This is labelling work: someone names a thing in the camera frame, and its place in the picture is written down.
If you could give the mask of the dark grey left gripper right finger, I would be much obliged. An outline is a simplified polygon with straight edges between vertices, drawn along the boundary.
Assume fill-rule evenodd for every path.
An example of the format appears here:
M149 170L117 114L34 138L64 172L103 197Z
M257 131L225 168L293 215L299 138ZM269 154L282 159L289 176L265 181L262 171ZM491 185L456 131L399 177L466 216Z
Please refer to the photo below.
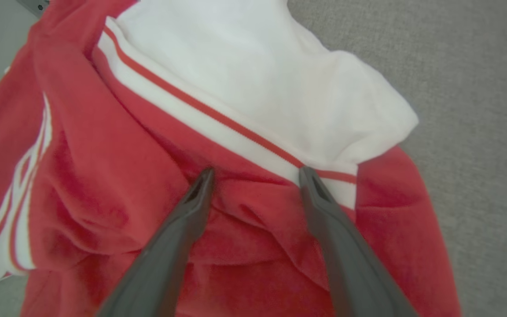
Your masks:
M308 229L322 249L337 317L416 317L417 312L317 172L300 169Z

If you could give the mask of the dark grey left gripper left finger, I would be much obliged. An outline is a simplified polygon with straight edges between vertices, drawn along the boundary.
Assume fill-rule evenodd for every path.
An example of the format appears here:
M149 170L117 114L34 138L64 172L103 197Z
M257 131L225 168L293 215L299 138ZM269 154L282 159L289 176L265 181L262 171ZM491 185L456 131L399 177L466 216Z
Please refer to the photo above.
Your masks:
M215 171L195 179L115 290L101 305L99 317L173 317L189 252L204 233L213 197Z

